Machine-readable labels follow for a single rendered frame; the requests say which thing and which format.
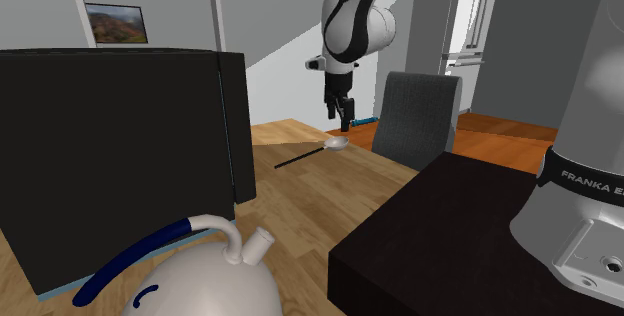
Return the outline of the grey refrigerator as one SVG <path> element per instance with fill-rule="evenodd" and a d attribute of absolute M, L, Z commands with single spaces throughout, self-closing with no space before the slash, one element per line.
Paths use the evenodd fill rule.
<path fill-rule="evenodd" d="M 405 70 L 462 79 L 459 111 L 472 110 L 496 0 L 413 0 Z"/>

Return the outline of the grey chair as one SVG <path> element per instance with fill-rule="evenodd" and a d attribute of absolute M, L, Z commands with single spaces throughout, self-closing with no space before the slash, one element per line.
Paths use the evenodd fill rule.
<path fill-rule="evenodd" d="M 461 93 L 458 76 L 390 72 L 372 151 L 423 170 L 453 149 Z"/>

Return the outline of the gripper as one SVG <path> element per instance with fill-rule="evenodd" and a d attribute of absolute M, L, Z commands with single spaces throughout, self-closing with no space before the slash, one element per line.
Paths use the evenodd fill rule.
<path fill-rule="evenodd" d="M 354 120 L 354 99 L 347 98 L 347 93 L 353 85 L 353 73 L 334 74 L 324 73 L 324 102 L 327 106 L 329 119 L 336 118 L 336 102 L 339 99 L 339 113 L 341 116 L 341 131 L 348 132 L 351 122 Z"/>

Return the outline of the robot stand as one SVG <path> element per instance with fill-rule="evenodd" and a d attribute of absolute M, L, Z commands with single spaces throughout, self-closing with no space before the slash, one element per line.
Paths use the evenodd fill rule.
<path fill-rule="evenodd" d="M 347 316 L 624 316 L 512 237 L 535 181 L 442 153 L 330 250 L 328 300 Z"/>

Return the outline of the framed landscape wall picture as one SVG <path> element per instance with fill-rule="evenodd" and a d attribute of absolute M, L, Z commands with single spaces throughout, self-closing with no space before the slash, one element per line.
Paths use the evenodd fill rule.
<path fill-rule="evenodd" d="M 85 8 L 96 43 L 148 43 L 143 14 L 139 6 L 86 3 Z"/>

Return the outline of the large black box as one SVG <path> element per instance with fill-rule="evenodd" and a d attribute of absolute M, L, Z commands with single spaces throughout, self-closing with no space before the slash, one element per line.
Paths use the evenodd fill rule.
<path fill-rule="evenodd" d="M 0 50 L 0 230 L 38 299 L 255 195 L 242 54 Z"/>

